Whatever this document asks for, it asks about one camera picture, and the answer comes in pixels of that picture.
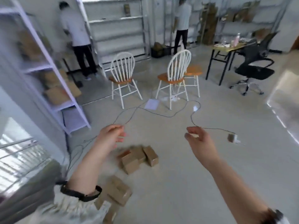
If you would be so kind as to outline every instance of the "wooden tabletop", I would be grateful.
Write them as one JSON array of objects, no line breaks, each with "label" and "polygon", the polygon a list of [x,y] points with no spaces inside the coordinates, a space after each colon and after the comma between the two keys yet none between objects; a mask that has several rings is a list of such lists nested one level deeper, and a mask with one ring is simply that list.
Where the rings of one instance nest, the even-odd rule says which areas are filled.
[{"label": "wooden tabletop", "polygon": [[223,51],[223,52],[230,52],[234,50],[238,50],[246,46],[246,43],[239,42],[235,47],[223,47],[223,46],[213,46],[213,49]]}]

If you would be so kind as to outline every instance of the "concrete floor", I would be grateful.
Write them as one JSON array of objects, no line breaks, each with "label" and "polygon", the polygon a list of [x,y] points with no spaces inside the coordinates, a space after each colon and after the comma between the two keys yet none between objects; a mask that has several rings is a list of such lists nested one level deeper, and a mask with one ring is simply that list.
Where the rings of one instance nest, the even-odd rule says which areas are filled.
[{"label": "concrete floor", "polygon": [[[235,223],[212,177],[196,160],[184,139],[186,127],[192,126],[190,115],[194,106],[199,107],[195,101],[199,101],[201,108],[192,116],[196,125],[233,131],[245,145],[229,143],[228,132],[223,130],[207,130],[223,159],[270,207],[282,211],[291,223],[298,223],[298,145],[266,105],[288,55],[270,56],[275,60],[273,69],[276,73],[260,83],[264,95],[249,91],[243,97],[241,91],[245,88],[242,86],[231,90],[228,88],[241,79],[233,71],[227,72],[222,86],[218,86],[224,65],[220,62],[213,62],[209,79],[204,80],[211,48],[201,46],[191,49],[191,52],[191,63],[200,64],[204,72],[199,79],[201,97],[196,96],[195,87],[189,87],[189,102],[174,117],[166,118],[142,109],[136,110],[132,117],[135,111],[133,107],[155,95],[159,85],[157,75],[166,72],[170,57],[136,63],[133,78],[138,82],[143,100],[137,93],[125,97],[124,105],[128,110],[124,112],[117,96],[114,100],[108,97],[84,105],[92,129],[83,128],[73,132],[70,146],[74,166],[69,174],[91,147],[92,143],[86,146],[88,140],[96,136],[101,128],[116,119],[116,123],[125,124],[132,117],[125,126],[128,136],[119,146],[151,145],[159,155],[159,164],[153,168],[142,164],[138,171],[128,176],[119,169],[115,158],[121,148],[107,158],[99,176],[99,184],[104,184],[107,177],[115,174],[133,191],[114,223]],[[243,57],[236,56],[233,66],[242,61]],[[109,82],[93,78],[83,83],[83,94],[78,99],[81,104],[111,94]],[[181,97],[183,99],[173,102],[171,111],[168,109],[169,103],[161,101],[153,112],[164,116],[174,115],[186,104],[185,95]],[[78,158],[82,147],[83,153]]]}]

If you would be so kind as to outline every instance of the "black wristband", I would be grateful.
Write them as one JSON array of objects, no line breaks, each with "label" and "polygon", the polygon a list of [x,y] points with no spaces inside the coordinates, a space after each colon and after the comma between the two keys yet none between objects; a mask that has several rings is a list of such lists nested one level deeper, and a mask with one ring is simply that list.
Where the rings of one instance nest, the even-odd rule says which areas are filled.
[{"label": "black wristband", "polygon": [[83,193],[66,188],[65,185],[67,183],[68,183],[68,181],[62,181],[62,182],[57,182],[56,185],[61,185],[61,188],[60,188],[61,193],[68,195],[68,196],[76,197],[83,202],[92,201],[92,200],[98,198],[102,192],[102,188],[99,187],[98,185],[96,185],[95,190],[99,192],[98,194],[93,195],[93,196],[84,195]]}]

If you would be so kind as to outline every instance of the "bottle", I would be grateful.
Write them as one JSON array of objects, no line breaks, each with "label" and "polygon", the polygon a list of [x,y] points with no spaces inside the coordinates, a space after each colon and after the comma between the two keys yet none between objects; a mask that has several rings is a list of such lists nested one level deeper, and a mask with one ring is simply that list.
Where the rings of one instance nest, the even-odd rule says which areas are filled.
[{"label": "bottle", "polygon": [[239,43],[239,40],[240,40],[240,33],[238,33],[237,37],[234,40],[234,47],[237,46],[237,44]]}]

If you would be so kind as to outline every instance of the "man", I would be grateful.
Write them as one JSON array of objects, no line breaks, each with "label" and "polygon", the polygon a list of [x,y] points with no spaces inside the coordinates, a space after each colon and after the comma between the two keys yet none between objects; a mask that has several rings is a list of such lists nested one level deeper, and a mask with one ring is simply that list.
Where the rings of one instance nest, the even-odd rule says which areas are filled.
[{"label": "man", "polygon": [[192,9],[191,5],[186,3],[186,0],[179,1],[179,7],[176,12],[176,17],[174,19],[174,26],[173,26],[173,33],[177,27],[176,39],[174,41],[174,53],[173,54],[176,54],[178,51],[178,43],[181,39],[181,36],[183,37],[183,44],[186,49],[191,9]]},{"label": "man", "polygon": [[88,75],[90,72],[87,70],[84,55],[90,66],[91,72],[96,75],[97,67],[92,56],[92,47],[90,39],[86,31],[85,22],[80,13],[70,8],[69,4],[65,1],[59,3],[61,10],[60,19],[64,32],[72,38],[72,46],[77,61],[81,68],[82,74],[86,80],[91,80]]}]

